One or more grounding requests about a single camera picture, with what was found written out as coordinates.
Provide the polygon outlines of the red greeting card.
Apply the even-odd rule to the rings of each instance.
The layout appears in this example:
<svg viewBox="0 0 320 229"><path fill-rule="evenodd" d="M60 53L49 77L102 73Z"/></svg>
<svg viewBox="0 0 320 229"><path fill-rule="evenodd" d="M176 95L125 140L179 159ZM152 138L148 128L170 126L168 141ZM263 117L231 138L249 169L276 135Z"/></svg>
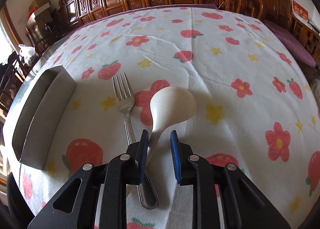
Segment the red greeting card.
<svg viewBox="0 0 320 229"><path fill-rule="evenodd" d="M309 13L308 11L302 7L299 3L295 0L292 0L292 12L294 16L301 21L303 24L308 24Z"/></svg>

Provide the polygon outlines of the cardboard boxes stack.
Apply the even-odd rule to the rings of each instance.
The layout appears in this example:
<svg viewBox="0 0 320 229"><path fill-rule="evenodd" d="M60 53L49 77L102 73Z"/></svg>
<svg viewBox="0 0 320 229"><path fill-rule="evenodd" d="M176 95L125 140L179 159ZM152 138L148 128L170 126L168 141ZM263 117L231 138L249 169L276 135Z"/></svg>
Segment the cardboard boxes stack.
<svg viewBox="0 0 320 229"><path fill-rule="evenodd" d="M50 0L33 0L29 6L27 30L30 34L44 35L54 29L54 20Z"/></svg>

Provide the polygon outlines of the grey metal utensil tray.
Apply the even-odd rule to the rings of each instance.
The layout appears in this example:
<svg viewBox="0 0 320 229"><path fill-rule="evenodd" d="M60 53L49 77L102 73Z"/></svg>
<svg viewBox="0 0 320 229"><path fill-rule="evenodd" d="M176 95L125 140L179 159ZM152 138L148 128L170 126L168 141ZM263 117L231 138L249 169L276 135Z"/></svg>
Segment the grey metal utensil tray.
<svg viewBox="0 0 320 229"><path fill-rule="evenodd" d="M56 128L75 88L75 80L62 65L46 69L31 81L12 136L20 163L44 169Z"/></svg>

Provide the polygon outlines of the strawberry flower tablecloth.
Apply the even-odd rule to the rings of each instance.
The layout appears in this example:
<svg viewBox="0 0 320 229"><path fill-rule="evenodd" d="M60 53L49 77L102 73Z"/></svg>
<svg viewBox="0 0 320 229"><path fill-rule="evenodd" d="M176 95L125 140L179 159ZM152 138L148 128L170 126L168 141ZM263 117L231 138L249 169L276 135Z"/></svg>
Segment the strawberry flower tablecloth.
<svg viewBox="0 0 320 229"><path fill-rule="evenodd" d="M125 73L137 138L151 130L150 100L178 86L197 102L174 126L180 141L214 165L235 163L292 228L319 198L319 108L291 53L259 20L208 8L120 14L82 27L42 70L63 66L76 82L43 170L9 162L34 214L81 167L127 148L112 77Z"/></svg>

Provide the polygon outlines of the white plastic bag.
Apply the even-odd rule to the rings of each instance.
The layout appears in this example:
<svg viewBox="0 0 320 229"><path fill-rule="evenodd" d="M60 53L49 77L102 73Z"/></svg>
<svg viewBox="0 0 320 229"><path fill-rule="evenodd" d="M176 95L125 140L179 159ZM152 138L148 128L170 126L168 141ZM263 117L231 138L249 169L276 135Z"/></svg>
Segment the white plastic bag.
<svg viewBox="0 0 320 229"><path fill-rule="evenodd" d="M25 46L24 44L19 44L19 54L23 58L24 62L31 66L33 62L38 58L38 54L34 47Z"/></svg>

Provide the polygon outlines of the wooden side table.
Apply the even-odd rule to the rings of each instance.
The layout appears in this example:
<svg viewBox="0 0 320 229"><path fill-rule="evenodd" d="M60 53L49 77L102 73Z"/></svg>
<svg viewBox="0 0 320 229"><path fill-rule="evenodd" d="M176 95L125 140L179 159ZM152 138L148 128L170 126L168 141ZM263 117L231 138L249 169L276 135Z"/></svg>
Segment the wooden side table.
<svg viewBox="0 0 320 229"><path fill-rule="evenodd" d="M315 61L319 59L319 34L291 15L289 32L298 40Z"/></svg>

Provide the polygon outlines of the large white plastic spoon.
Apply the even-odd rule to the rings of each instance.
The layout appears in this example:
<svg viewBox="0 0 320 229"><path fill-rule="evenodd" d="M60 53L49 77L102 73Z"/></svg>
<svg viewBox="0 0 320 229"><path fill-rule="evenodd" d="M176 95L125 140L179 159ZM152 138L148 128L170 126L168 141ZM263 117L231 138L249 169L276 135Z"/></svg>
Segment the large white plastic spoon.
<svg viewBox="0 0 320 229"><path fill-rule="evenodd" d="M165 129L187 121L195 115L196 99L187 89L169 86L152 96L150 109L153 125L149 138L147 162L152 161L151 157Z"/></svg>

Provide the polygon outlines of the steel fork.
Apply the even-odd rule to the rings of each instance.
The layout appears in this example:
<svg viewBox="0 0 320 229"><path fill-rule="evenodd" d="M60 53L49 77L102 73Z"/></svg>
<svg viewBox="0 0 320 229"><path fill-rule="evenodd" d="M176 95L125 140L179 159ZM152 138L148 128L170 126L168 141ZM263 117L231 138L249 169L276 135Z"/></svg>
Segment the steel fork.
<svg viewBox="0 0 320 229"><path fill-rule="evenodd" d="M112 77L114 95L118 110L124 115L124 126L128 144L135 143L135 134L131 124L131 109L135 105L135 98L125 72L115 74ZM155 209L159 204L159 198L153 186L149 174L145 172L143 182L137 186L140 203L146 209Z"/></svg>

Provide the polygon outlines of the dark wooden chair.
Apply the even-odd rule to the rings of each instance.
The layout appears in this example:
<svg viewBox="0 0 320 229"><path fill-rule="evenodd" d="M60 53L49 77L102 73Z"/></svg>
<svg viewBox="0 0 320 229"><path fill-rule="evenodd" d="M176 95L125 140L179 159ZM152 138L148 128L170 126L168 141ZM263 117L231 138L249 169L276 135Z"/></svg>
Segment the dark wooden chair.
<svg viewBox="0 0 320 229"><path fill-rule="evenodd" d="M31 66L24 62L15 51L5 65L1 64L1 110L8 113L14 97L31 71Z"/></svg>

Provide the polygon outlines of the purple seat cushion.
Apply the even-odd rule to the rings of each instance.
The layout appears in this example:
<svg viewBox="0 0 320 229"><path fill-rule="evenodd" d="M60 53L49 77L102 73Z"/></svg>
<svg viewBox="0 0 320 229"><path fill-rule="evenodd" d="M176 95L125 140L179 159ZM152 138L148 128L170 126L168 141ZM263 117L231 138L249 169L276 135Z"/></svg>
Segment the purple seat cushion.
<svg viewBox="0 0 320 229"><path fill-rule="evenodd" d="M299 43L299 41L283 27L280 27L268 20L264 20L268 29L281 41L291 55L298 61L315 68L316 62L309 52Z"/></svg>

